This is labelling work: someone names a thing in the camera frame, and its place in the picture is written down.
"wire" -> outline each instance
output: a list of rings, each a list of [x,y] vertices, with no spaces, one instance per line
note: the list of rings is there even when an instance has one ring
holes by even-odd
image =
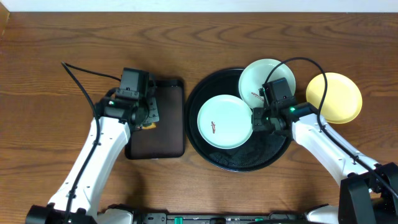
[[[256,222],[251,222],[248,224],[266,224],[266,223],[272,223],[272,224],[300,224],[300,223],[304,223],[304,224],[321,224],[318,222],[310,222],[310,221],[306,221],[306,220],[277,220],[277,219],[273,219],[273,220],[261,220],[261,221],[256,221]]]
[[[72,185],[72,189],[69,191],[69,196],[68,196],[68,202],[67,202],[67,208],[65,210],[65,219],[64,219],[64,224],[67,224],[69,221],[69,214],[70,214],[70,209],[72,206],[72,200],[75,197],[75,192],[76,192],[76,188],[77,185],[79,183],[80,177],[83,174],[83,171],[85,170],[88,161],[90,161],[90,158],[92,157],[95,148],[98,145],[98,142],[100,140],[100,134],[101,134],[101,130],[100,130],[100,120],[98,119],[98,115],[95,111],[94,108],[94,104],[93,101],[91,100],[90,96],[87,94],[87,91],[83,88],[83,86],[80,84],[80,82],[77,80],[77,78],[72,74],[72,72],[69,70],[69,68],[67,67],[66,63],[61,62],[62,66],[64,67],[64,69],[68,72],[68,74],[70,75],[70,77],[73,79],[73,81],[75,81],[75,83],[78,85],[78,87],[80,88],[81,92],[83,92],[84,96],[86,97],[88,104],[90,105],[91,109],[93,110],[93,114],[94,114],[94,119],[95,119],[95,123],[96,123],[96,128],[97,128],[97,133],[95,136],[95,140],[93,143],[93,147],[91,148],[90,152],[87,155],[86,160],[84,161],[83,165],[81,166],[79,173],[77,173],[76,179]]]
[[[275,68],[273,68],[271,70],[271,72],[269,73],[265,83],[268,82],[269,78],[271,77],[271,75],[274,73],[274,71],[281,65],[289,62],[289,61],[293,61],[293,60],[306,60],[309,61],[311,63],[313,63],[315,66],[317,66],[319,68],[319,70],[322,72],[323,75],[323,79],[325,80],[325,89],[323,91],[323,95],[321,98],[321,102],[319,104],[319,108],[318,108],[318,113],[317,113],[317,121],[318,121],[318,125],[320,127],[320,129],[326,134],[326,136],[328,136],[328,138],[335,143],[341,150],[343,150],[343,152],[345,152],[347,155],[349,155],[354,162],[357,162],[359,165],[361,165],[362,167],[364,167],[366,170],[368,170],[368,172],[370,174],[372,174],[393,196],[395,196],[396,199],[398,199],[398,194],[397,192],[391,187],[391,185],[389,185],[379,174],[377,174],[371,167],[369,167],[365,162],[363,162],[358,155],[354,155],[350,150],[348,150],[347,148],[345,148],[340,142],[338,142],[325,128],[324,125],[322,125],[320,116],[321,116],[321,110],[322,110],[322,106],[323,103],[325,102],[325,98],[326,98],[326,93],[328,91],[328,79],[326,77],[325,72],[323,71],[322,67],[316,63],[316,61],[310,59],[310,58],[306,58],[306,57],[294,57],[294,58],[290,58],[287,60],[284,60],[283,62],[279,63],[277,66],[275,66]]]
[[[79,67],[70,65],[70,64],[65,63],[65,62],[63,62],[63,63],[64,63],[66,66],[70,67],[70,68],[74,68],[74,69],[79,70],[79,71],[82,71],[82,72],[90,73],[90,74],[93,74],[93,75],[99,75],[99,76],[102,76],[102,77],[113,78],[114,80],[117,80],[117,81],[119,81],[119,82],[121,81],[120,78],[114,77],[114,76],[112,76],[112,75],[105,75],[105,74],[102,74],[102,73],[99,73],[99,72],[92,72],[92,71],[89,71],[89,70],[85,70],[85,69],[83,69],[83,68],[79,68]]]

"black cable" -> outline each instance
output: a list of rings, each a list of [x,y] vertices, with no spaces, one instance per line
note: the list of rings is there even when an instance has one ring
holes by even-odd
[[[294,57],[294,58],[290,58],[287,60],[284,60],[283,62],[279,63],[277,66],[275,66],[275,68],[273,68],[271,70],[271,72],[269,73],[265,83],[268,82],[269,78],[271,77],[271,75],[274,73],[274,71],[281,65],[289,62],[289,61],[293,61],[293,60],[306,60],[309,61],[311,63],[313,63],[315,66],[317,66],[319,68],[319,70],[322,72],[323,75],[323,79],[325,80],[325,89],[323,91],[323,95],[321,98],[321,102],[319,104],[319,108],[318,108],[318,114],[317,114],[317,121],[318,121],[318,125],[320,127],[320,129],[326,134],[326,136],[328,136],[328,138],[335,143],[341,150],[343,150],[343,152],[345,152],[347,155],[349,155],[354,162],[357,162],[359,165],[361,165],[362,167],[364,167],[366,170],[368,170],[368,172],[370,174],[372,174],[378,181],[380,181],[380,183],[393,195],[395,196],[395,198],[398,199],[398,194],[397,192],[379,175],[377,174],[371,167],[369,167],[367,164],[365,164],[357,155],[354,155],[350,150],[348,150],[347,148],[345,148],[340,142],[338,142],[325,128],[324,125],[322,125],[321,123],[321,109],[323,106],[323,103],[325,102],[325,98],[326,98],[326,93],[328,91],[328,79],[326,77],[325,72],[323,71],[323,69],[321,68],[321,66],[316,63],[316,61],[310,59],[310,58],[306,58],[306,57]]]
[[[277,219],[273,219],[273,220],[261,220],[261,221],[256,221],[256,222],[251,222],[248,224],[268,224],[268,223],[272,223],[272,224],[322,224],[322,223],[318,223],[318,222],[310,222],[310,221],[306,221],[306,220],[277,220]]]
[[[92,71],[89,71],[89,70],[86,70],[86,69],[83,69],[83,68],[79,68],[79,67],[70,65],[70,64],[68,64],[68,63],[64,63],[64,64],[65,64],[66,66],[70,67],[70,68],[74,68],[74,69],[79,70],[79,71],[82,71],[82,72],[90,73],[90,74],[93,74],[93,75],[99,75],[99,76],[102,76],[102,77],[113,78],[114,80],[117,80],[117,81],[119,81],[119,82],[121,81],[120,78],[114,77],[114,76],[112,76],[112,75],[105,75],[105,74],[102,74],[102,73],[99,73],[99,72],[92,72]]]
[[[65,210],[65,219],[64,219],[64,224],[67,224],[69,221],[69,214],[70,214],[70,209],[72,206],[72,199],[75,197],[75,192],[76,192],[76,188],[77,185],[79,183],[80,177],[83,174],[83,171],[85,170],[88,161],[90,161],[91,156],[93,155],[95,148],[98,145],[98,142],[100,140],[100,136],[101,136],[101,130],[100,130],[100,120],[98,118],[98,115],[95,111],[94,108],[94,104],[90,98],[90,96],[87,94],[87,91],[83,88],[83,86],[80,84],[80,82],[77,80],[77,78],[72,74],[72,72],[69,70],[69,68],[67,67],[66,63],[61,62],[62,66],[64,67],[64,69],[68,72],[68,74],[70,75],[70,77],[73,79],[73,81],[75,81],[75,83],[78,85],[78,87],[80,88],[81,92],[83,92],[84,96],[86,97],[88,104],[90,105],[91,109],[93,110],[93,114],[94,114],[94,119],[95,119],[95,123],[96,123],[96,127],[97,127],[97,133],[96,133],[96,137],[95,140],[93,142],[93,147],[91,148],[90,152],[87,155],[86,160],[84,161],[83,165],[81,166],[79,173],[77,173],[76,179],[72,185],[72,189],[69,191],[69,196],[68,196],[68,202],[67,202],[67,209]]]

